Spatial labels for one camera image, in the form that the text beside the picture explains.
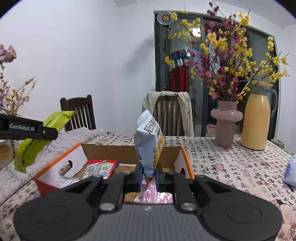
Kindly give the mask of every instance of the gray handle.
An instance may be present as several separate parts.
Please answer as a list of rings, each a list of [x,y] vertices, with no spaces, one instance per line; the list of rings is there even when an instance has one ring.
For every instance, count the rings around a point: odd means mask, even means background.
[[[271,115],[270,115],[270,118],[272,118],[274,116],[274,113],[276,112],[276,108],[277,108],[277,105],[278,105],[278,102],[279,102],[279,98],[278,98],[276,90],[267,89],[267,92],[270,92],[270,93],[274,94],[275,98],[276,98],[276,105],[275,105],[274,109],[271,111]]]

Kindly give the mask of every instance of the beige clothing on chair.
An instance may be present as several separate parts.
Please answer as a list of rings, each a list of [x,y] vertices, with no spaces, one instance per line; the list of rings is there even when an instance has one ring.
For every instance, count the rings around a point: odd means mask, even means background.
[[[185,136],[193,137],[194,129],[193,129],[193,121],[192,121],[191,101],[190,101],[189,94],[187,92],[171,92],[171,91],[148,92],[142,104],[142,107],[143,107],[142,111],[149,110],[150,113],[153,115],[156,101],[160,96],[177,96],[178,102],[181,108],[182,122],[183,122]]]

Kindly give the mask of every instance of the green package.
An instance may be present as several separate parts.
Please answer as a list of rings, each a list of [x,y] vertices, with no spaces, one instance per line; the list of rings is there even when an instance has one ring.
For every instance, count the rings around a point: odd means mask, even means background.
[[[52,113],[43,122],[43,126],[52,127],[60,132],[68,123],[75,111],[59,111]],[[26,173],[26,168],[34,163],[35,158],[52,140],[26,139],[16,151],[15,170]]]

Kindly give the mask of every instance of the pink wrapper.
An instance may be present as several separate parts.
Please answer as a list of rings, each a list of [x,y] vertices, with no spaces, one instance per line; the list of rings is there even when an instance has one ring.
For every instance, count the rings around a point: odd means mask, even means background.
[[[143,189],[146,188],[146,182],[142,182]],[[157,192],[155,182],[150,182],[147,189],[144,193],[138,198],[135,199],[135,202],[140,203],[173,203],[173,195],[166,192]]]

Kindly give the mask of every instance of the wooden chair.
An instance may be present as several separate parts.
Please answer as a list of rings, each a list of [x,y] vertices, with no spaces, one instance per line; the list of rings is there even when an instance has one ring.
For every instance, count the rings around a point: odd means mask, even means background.
[[[160,96],[156,101],[153,117],[164,136],[184,136],[181,108],[177,96]]]
[[[70,131],[81,127],[86,127],[89,130],[93,130],[96,128],[91,95],[88,95],[86,98],[78,97],[69,100],[61,98],[60,104],[62,111],[76,111],[75,115],[73,115],[71,117],[71,120],[66,124],[66,131]]]

